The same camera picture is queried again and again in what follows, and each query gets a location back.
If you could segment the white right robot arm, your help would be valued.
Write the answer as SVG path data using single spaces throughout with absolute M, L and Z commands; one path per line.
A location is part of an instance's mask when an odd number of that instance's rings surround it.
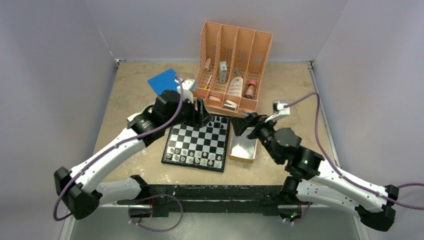
M 289 176 L 280 191 L 284 202 L 309 202 L 339 209 L 381 232 L 387 232 L 394 224 L 396 211 L 392 201 L 399 196 L 396 186 L 373 184 L 342 170 L 302 146 L 301 137 L 291 128 L 275 129 L 276 122 L 267 120 L 267 115 L 231 117 L 230 122 L 237 137 L 251 128 L 247 138 L 258 139 L 272 160 L 285 166 Z

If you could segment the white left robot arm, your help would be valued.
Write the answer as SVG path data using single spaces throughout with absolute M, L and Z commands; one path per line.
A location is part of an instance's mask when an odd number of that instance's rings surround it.
M 81 220 L 92 214 L 106 195 L 98 190 L 102 180 L 129 157 L 164 136 L 167 128 L 184 124 L 202 128 L 212 121 L 200 98 L 192 93 L 165 90 L 154 102 L 127 118 L 127 126 L 102 150 L 71 169 L 54 174 L 58 199 L 53 207 L 56 221 L 73 216 Z

